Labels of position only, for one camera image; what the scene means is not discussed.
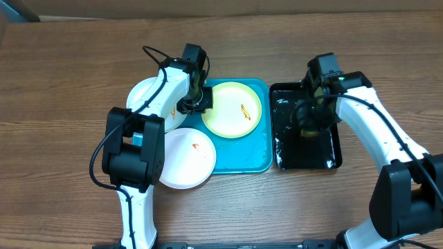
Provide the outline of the green and yellow sponge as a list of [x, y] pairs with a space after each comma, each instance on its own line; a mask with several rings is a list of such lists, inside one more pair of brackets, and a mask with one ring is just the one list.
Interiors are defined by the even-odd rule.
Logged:
[[321, 129], [315, 127], [305, 127], [300, 130], [300, 136], [305, 138], [313, 138], [320, 135]]

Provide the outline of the light green plate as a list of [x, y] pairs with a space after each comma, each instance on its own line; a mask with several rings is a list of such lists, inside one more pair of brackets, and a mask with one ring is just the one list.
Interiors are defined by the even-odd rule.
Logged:
[[240, 138], [258, 126], [262, 104], [251, 87], [239, 82], [223, 82], [213, 87], [213, 107], [201, 117], [215, 135]]

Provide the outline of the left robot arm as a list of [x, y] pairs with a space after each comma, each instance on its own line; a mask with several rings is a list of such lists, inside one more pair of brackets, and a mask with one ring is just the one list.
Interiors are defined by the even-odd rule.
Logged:
[[118, 193], [123, 236], [119, 248], [152, 248], [157, 231], [153, 222], [153, 190], [165, 164], [166, 120], [173, 111], [192, 115], [213, 106], [212, 89], [205, 86], [208, 56], [168, 57], [159, 74], [137, 84], [125, 108], [107, 115], [101, 151], [102, 170], [109, 189]]

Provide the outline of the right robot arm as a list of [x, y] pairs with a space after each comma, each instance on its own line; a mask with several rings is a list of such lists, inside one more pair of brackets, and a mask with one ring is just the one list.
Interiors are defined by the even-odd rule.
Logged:
[[394, 248], [442, 228], [442, 155], [431, 155], [411, 139], [382, 105], [361, 72], [308, 73], [307, 98], [293, 118], [312, 136], [343, 121], [371, 155], [379, 177], [370, 216], [337, 235], [334, 248]]

